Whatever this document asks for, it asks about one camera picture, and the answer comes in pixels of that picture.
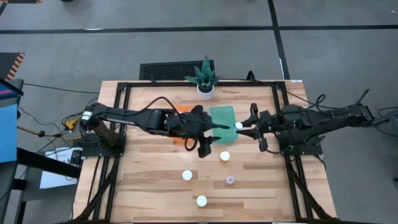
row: wooden table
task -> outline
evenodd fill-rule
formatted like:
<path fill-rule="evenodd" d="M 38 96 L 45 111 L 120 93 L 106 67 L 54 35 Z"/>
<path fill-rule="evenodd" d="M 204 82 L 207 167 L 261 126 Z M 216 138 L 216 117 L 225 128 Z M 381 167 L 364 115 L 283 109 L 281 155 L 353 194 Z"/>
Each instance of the wooden table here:
<path fill-rule="evenodd" d="M 113 106 L 116 81 L 105 81 L 99 102 Z M 302 82 L 286 81 L 287 90 L 306 98 Z M 236 120 L 249 117 L 251 103 L 259 111 L 275 113 L 270 87 L 218 86 L 209 101 L 197 97 L 196 87 L 137 87 L 131 89 L 129 109 L 140 110 L 158 96 L 167 97 L 174 105 L 233 106 Z M 306 106 L 289 95 L 290 104 Z M 169 108 L 158 101 L 153 108 Z M 266 134 L 269 149 L 278 151 L 276 138 Z M 260 152 L 258 142 L 246 136 L 229 144 L 212 144 L 212 153 L 200 159 L 196 151 L 188 152 L 170 138 L 153 136 L 129 126 L 126 150 L 120 160 L 118 181 L 111 222 L 254 222 L 294 221 L 285 161 L 281 155 Z M 229 162 L 220 162 L 220 152 L 231 154 Z M 336 216 L 323 164 L 314 156 L 302 156 L 308 189 L 327 213 Z M 97 158 L 84 161 L 74 203 L 77 217 L 87 204 L 88 192 Z M 100 161 L 93 195 L 100 178 Z M 182 179 L 191 170 L 193 180 Z M 233 185 L 225 178 L 234 176 Z M 305 217 L 302 194 L 300 209 Z M 208 203 L 198 208 L 196 198 L 205 195 Z M 105 193 L 100 218 L 104 217 Z"/>

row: black floor stripe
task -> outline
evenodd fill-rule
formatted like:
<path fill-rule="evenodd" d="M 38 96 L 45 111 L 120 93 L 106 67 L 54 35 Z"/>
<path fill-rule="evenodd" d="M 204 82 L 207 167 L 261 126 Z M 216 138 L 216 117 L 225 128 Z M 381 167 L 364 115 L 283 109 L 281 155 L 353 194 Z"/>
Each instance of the black floor stripe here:
<path fill-rule="evenodd" d="M 2 14 L 2 12 L 4 12 L 4 10 L 6 9 L 7 4 L 6 3 L 2 3 L 0 6 L 0 16 Z"/>
<path fill-rule="evenodd" d="M 193 32 L 193 31 L 257 31 L 273 30 L 271 26 L 217 26 L 217 27 L 145 27 L 115 29 L 54 29 L 54 30 L 0 30 L 0 34 L 104 34 L 134 32 Z"/>
<path fill-rule="evenodd" d="M 272 19 L 272 26 L 275 28 L 274 29 L 274 35 L 275 35 L 275 41 L 276 41 L 276 46 L 278 49 L 278 55 L 279 55 L 279 60 L 281 64 L 281 69 L 282 69 L 282 77 L 284 80 L 290 80 L 290 73 L 289 69 L 287 68 L 287 61 L 286 61 L 286 56 L 285 56 L 285 50 L 284 50 L 284 45 L 282 43 L 282 37 L 280 36 L 280 31 L 279 31 L 279 25 L 278 25 L 278 19 L 276 16 L 276 11 L 275 11 L 275 6 L 273 0 L 268 0 L 268 6 L 269 6 L 269 11 L 271 13 L 271 19 Z"/>
<path fill-rule="evenodd" d="M 398 25 L 358 25 L 358 26 L 280 26 L 279 30 L 379 30 L 398 29 Z"/>

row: potted plant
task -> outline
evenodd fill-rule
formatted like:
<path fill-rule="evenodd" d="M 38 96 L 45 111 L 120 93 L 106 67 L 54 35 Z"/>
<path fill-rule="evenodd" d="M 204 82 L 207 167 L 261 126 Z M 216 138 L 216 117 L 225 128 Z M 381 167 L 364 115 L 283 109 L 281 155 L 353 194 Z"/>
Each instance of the potted plant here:
<path fill-rule="evenodd" d="M 214 85 L 218 83 L 220 77 L 215 76 L 215 71 L 211 71 L 210 61 L 207 55 L 201 66 L 201 70 L 195 66 L 196 77 L 186 76 L 185 79 L 197 85 L 200 98 L 209 100 L 214 94 Z"/>

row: black grate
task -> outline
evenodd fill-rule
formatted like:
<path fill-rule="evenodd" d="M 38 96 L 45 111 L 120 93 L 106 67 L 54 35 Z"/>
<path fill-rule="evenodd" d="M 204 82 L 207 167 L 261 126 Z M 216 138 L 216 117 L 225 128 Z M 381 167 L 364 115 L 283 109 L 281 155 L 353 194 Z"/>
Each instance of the black grate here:
<path fill-rule="evenodd" d="M 194 66 L 201 68 L 203 61 L 145 63 L 140 65 L 140 80 L 183 80 L 185 76 L 195 76 Z M 214 61 L 210 60 L 214 70 Z"/>

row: blue panel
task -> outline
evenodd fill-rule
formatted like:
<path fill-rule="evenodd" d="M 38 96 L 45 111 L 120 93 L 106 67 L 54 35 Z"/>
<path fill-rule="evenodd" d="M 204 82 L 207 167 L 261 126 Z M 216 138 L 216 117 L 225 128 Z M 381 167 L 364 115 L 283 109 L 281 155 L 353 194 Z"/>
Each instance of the blue panel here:
<path fill-rule="evenodd" d="M 0 162 L 17 160 L 17 105 L 0 108 Z"/>

